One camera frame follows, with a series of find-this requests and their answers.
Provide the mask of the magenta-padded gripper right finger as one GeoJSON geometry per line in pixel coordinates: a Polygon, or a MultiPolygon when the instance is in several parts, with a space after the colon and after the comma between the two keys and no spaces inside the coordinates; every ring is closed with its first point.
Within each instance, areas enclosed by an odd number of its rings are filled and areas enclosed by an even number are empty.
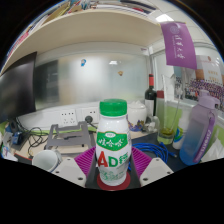
{"type": "Polygon", "coordinates": [[[132,148],[129,174],[133,187],[146,186],[172,173],[161,158],[151,158],[139,149],[132,148]]]}

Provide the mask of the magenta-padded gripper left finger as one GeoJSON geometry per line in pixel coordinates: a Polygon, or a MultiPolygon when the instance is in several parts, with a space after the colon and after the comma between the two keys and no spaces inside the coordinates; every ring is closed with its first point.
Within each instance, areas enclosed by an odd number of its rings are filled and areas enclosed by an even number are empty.
{"type": "Polygon", "coordinates": [[[96,175],[95,147],[64,159],[54,174],[81,187],[90,186],[96,175]]]}

